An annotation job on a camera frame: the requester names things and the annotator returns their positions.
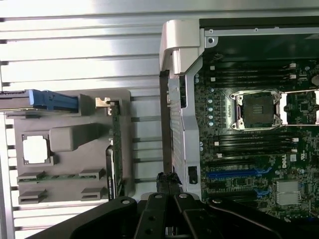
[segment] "blue pcie slot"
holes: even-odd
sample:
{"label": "blue pcie slot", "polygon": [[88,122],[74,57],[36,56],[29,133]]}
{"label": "blue pcie slot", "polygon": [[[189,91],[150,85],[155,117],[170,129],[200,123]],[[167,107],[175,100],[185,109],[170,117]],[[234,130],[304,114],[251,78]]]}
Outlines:
{"label": "blue pcie slot", "polygon": [[233,177],[248,177],[248,176],[261,176],[262,174],[268,173],[272,168],[269,167],[267,170],[244,169],[244,170],[226,170],[226,171],[215,171],[208,172],[208,178],[233,178]]}

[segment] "expansion slot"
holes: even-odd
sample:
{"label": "expansion slot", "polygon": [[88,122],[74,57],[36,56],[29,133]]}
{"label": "expansion slot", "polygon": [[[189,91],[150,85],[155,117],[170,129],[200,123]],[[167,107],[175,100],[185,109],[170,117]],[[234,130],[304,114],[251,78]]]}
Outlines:
{"label": "expansion slot", "polygon": [[227,193],[210,193],[208,194],[209,197],[221,197],[226,198],[229,200],[233,200],[237,203],[241,203],[247,207],[257,208],[258,203],[257,200],[257,193],[256,191],[236,191],[236,192],[227,192]]}
{"label": "expansion slot", "polygon": [[233,178],[233,177],[248,177],[248,176],[261,176],[262,174],[268,173],[272,168],[269,167],[267,170],[259,169],[245,169],[245,170],[225,170],[208,172],[208,178]]}
{"label": "expansion slot", "polygon": [[255,159],[222,159],[205,162],[208,167],[227,167],[233,165],[254,165]]}

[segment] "green circuit board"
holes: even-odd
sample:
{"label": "green circuit board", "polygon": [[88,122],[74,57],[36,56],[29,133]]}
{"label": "green circuit board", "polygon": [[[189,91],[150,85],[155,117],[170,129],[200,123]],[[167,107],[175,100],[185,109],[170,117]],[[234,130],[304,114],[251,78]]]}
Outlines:
{"label": "green circuit board", "polygon": [[[194,78],[203,200],[220,195],[285,220],[318,217],[318,74],[317,60],[214,62],[204,57]],[[232,95],[249,90],[259,95],[244,95],[238,106]],[[280,109],[271,91],[300,91],[288,93],[281,109],[294,126],[275,125]],[[251,128],[234,129],[238,116]]]}

